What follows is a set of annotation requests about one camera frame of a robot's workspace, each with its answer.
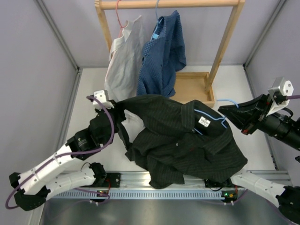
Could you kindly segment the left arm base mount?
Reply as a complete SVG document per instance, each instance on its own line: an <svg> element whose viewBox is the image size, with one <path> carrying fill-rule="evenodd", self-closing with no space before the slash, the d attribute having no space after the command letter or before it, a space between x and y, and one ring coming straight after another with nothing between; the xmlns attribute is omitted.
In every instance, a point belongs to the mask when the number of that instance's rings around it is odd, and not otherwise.
<svg viewBox="0 0 300 225"><path fill-rule="evenodd" d="M106 176L101 176L93 183L95 188L119 188L121 181L121 174L118 172L109 172Z"/></svg>

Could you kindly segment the dark pinstriped shirt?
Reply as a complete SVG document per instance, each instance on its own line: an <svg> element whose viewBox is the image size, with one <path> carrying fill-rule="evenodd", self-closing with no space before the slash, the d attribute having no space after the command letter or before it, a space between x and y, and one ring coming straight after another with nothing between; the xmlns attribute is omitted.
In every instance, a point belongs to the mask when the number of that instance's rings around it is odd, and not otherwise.
<svg viewBox="0 0 300 225"><path fill-rule="evenodd" d="M126 157L150 173L150 185L163 189L183 184L184 175L223 182L247 164L230 125L195 112L222 117L204 103L182 104L161 95L142 95L117 103L138 116L144 129L130 144Z"/></svg>

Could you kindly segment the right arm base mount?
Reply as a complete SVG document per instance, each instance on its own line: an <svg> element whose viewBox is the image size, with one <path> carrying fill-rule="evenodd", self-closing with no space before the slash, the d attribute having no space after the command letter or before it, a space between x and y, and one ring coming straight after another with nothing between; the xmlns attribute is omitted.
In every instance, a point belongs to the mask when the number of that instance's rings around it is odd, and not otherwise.
<svg viewBox="0 0 300 225"><path fill-rule="evenodd" d="M213 191L219 191L222 188L234 188L235 187L235 185L231 182L230 179L227 179L223 182L216 182L213 180L206 179L206 180L204 180L204 183L205 183L206 188L209 188Z"/></svg>

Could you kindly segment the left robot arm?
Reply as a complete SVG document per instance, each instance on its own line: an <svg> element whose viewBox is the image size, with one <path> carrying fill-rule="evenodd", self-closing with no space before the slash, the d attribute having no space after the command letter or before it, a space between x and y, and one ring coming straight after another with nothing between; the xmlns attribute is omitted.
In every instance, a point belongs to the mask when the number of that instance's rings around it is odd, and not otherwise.
<svg viewBox="0 0 300 225"><path fill-rule="evenodd" d="M77 172L62 175L70 166L100 152L113 142L114 134L126 119L123 112L97 110L97 116L87 128L78 131L44 162L27 172L14 172L9 181L14 191L10 195L24 211L33 210L59 193L79 187L101 187L106 172L100 163L91 163Z"/></svg>

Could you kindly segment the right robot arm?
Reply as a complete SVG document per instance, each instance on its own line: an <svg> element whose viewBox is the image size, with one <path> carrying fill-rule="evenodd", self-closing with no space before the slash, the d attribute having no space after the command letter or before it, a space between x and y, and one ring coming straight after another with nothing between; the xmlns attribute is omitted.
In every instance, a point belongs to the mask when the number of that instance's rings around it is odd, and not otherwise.
<svg viewBox="0 0 300 225"><path fill-rule="evenodd" d="M273 100L270 95L259 97L240 104L223 105L218 108L244 135L260 130L284 144L300 149L300 122L292 119L293 112L286 107L290 115L271 112ZM223 186L231 184L243 187L261 196L273 204L289 221L300 223L300 188L285 186L261 178L245 169L234 174L231 170L219 173L218 181Z"/></svg>

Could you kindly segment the light blue hanger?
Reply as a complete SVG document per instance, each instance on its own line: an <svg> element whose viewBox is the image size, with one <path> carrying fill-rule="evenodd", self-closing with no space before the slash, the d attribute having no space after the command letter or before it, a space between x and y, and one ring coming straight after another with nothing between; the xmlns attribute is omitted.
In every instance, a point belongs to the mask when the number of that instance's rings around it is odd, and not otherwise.
<svg viewBox="0 0 300 225"><path fill-rule="evenodd" d="M231 100L231 99L217 99L217 101L218 101L218 102L231 102L231 103L233 103L237 108L239 108L238 103L236 103L235 101L233 101L233 100ZM201 113L201 114L207 116L207 117L210 118L211 120L214 120L214 121L220 120L222 126L223 126L225 129L227 129L227 126L225 125L226 117L214 118L214 117L212 117L211 115L209 115L208 113L206 113L206 112L204 112L204 111L200 111L200 110L197 110L197 109L194 109L194 111L197 112L197 113Z"/></svg>

